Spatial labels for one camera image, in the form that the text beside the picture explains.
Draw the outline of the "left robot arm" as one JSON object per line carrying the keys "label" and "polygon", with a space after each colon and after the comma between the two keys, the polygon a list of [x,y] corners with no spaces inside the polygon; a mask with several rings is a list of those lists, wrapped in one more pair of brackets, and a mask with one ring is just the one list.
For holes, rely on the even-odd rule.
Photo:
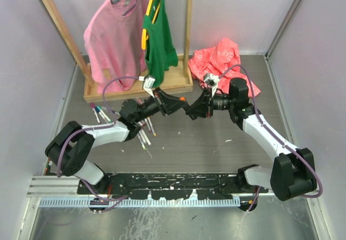
{"label": "left robot arm", "polygon": [[108,189],[105,172],[87,160],[91,149],[114,142],[130,141],[141,128],[140,121],[156,113],[171,115],[180,109],[188,109],[182,97],[166,94],[160,88],[142,104],[134,99],[122,103],[120,118],[109,124],[80,125],[71,121],[56,135],[45,149],[45,155],[57,166],[57,175],[76,176],[89,183],[89,189],[97,195]]}

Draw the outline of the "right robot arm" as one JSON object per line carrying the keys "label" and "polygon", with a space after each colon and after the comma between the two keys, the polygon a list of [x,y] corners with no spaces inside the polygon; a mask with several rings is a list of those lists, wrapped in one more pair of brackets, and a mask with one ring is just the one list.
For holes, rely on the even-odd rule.
{"label": "right robot arm", "polygon": [[312,152],[291,144],[268,124],[250,102],[246,80],[232,79],[227,94],[217,93],[218,76],[206,74],[204,82],[207,88],[188,108],[187,115],[208,118],[216,110],[228,111],[232,122],[251,136],[272,160],[270,169],[256,164],[240,168],[239,191],[248,194],[255,187],[262,187],[273,191],[281,201],[297,196],[312,197],[312,192],[319,188]]}

